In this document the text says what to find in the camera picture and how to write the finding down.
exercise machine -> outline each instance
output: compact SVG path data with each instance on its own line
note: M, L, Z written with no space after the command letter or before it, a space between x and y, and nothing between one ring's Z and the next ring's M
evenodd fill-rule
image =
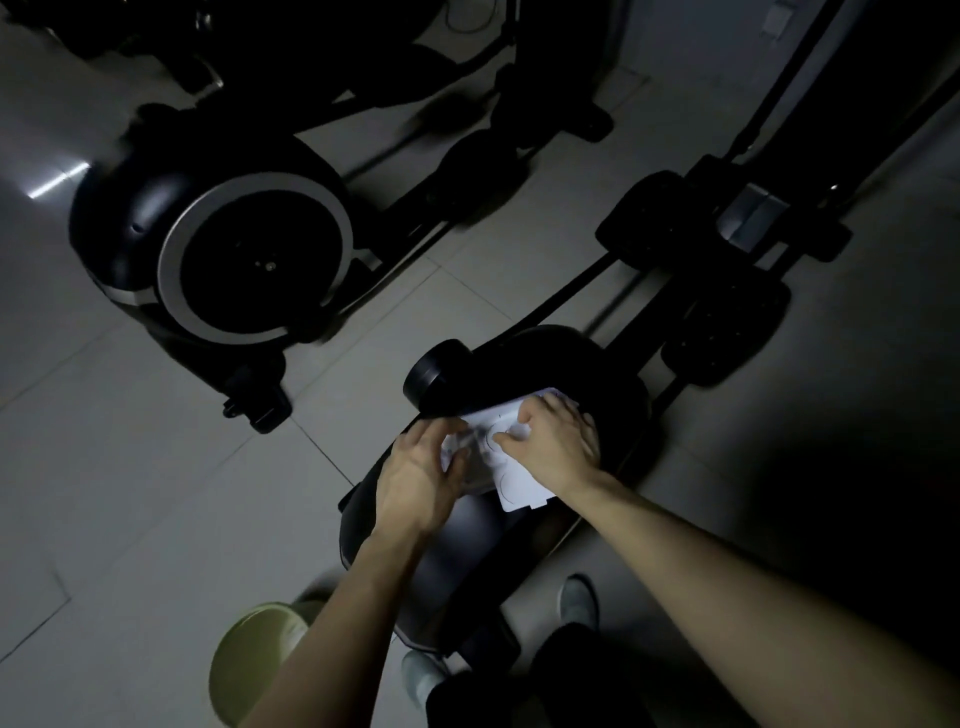
M330 11L332 20L316 15L316 5L329 4L292 6L284 22L298 22L283 34L273 27L283 3L253 13L216 2L157 6L161 14L200 8L203 22L184 30L188 40L171 32L162 47L195 50L191 58L208 61L222 80L192 109L142 107L114 158L87 172L70 215L71 245L108 298L225 394L226 416L245 415L261 433L292 412L280 383L286 348L323 339L405 257L516 186L520 150L560 131L598 141L612 128L590 101L602 9L555 13L545 0L521 8L510 0L499 36L457 63L412 42L422 22L406 18L396 33L383 18L362 22L381 6L389 20L399 4L340 4L349 10ZM411 7L427 20L439 9ZM251 36L258 18L265 27ZM317 28L342 37L324 47L310 35ZM244 45L255 39L259 46ZM516 61L497 73L490 127L460 139L433 174L380 213L362 212L333 169L294 137L427 99L511 45ZM284 75L286 66L294 70Z
M827 0L724 157L704 157L684 176L663 171L640 181L596 231L608 252L584 273L476 350L448 340L425 354L403 386L420 416L462 416L553 387L593 416L601 467L636 482L642 474L638 454L663 411L686 386L718 384L763 347L789 306L782 276L803 255L822 261L840 255L852 237L840 217L856 188L960 89L956 70L930 91L938 57L928 54L912 67L912 84L851 98L850 86L861 83L864 67L882 77L889 35L880 31L909 27L915 39L924 37L925 15L904 23L896 3L878 2L860 17L764 150L736 163L840 5ZM908 97L914 103L904 103ZM873 103L862 106L869 100ZM818 142L802 133L846 112L855 118L844 119L844 138ZM861 138L856 122L862 118L872 119L883 133ZM797 184L769 150L790 150L785 158L794 161L792 150L801 143L820 155L825 143L848 154L830 155L818 167L800 156L804 183ZM758 267L777 243L784 243L785 251L768 269ZM575 329L541 323L617 260L641 272L663 266L673 276L606 348ZM637 373L657 352L676 376L650 401ZM340 548L347 567L373 528L376 482L388 455L386 450L341 501ZM414 574L396 633L416 649L444 656L457 651L476 670L506 670L519 644L500 604L577 521L556 498L541 508L505 512L495 492L461 497Z

green bucket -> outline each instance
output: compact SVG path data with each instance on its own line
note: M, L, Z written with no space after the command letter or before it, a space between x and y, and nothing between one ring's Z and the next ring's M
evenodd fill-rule
M270 602L230 627L209 678L210 704L224 725L236 728L247 717L323 607L322 601Z

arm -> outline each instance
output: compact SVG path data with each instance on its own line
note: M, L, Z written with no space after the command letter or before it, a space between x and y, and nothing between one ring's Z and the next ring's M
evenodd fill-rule
M630 566L740 704L765 726L960 724L960 689L906 645L596 468L589 415L552 395L497 437Z
M440 446L466 426L421 420L394 442L376 485L376 526L243 728L369 725L403 592L460 495L467 454Z

leg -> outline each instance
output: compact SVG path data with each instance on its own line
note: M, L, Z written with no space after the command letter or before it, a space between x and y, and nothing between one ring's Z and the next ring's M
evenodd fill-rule
M530 670L551 724L579 728L629 723L654 728L596 631L596 600L586 579L567 579L560 612L564 626L543 644Z
M507 728L510 707L502 681L475 672L450 674L413 650L401 666L407 694L426 712L429 728Z

black pants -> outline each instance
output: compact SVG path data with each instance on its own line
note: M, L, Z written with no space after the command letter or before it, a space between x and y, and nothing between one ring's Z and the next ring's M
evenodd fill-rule
M567 624L550 636L534 658L530 679L554 728L654 728L600 636L582 624ZM426 716L430 728L506 728L510 705L501 680L461 672L430 693Z

